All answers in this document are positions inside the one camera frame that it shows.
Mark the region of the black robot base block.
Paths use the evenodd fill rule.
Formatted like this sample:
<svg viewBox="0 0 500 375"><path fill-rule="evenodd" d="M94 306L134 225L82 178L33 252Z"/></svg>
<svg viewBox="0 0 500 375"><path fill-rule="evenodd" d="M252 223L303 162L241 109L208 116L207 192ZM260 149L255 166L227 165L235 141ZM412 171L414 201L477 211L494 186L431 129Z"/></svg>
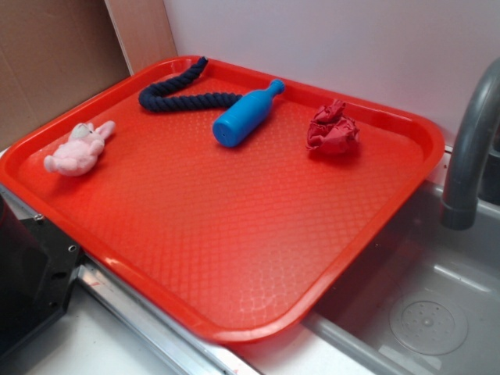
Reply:
<svg viewBox="0 0 500 375"><path fill-rule="evenodd" d="M66 313L82 256L52 221L21 220L1 200L1 360Z"/></svg>

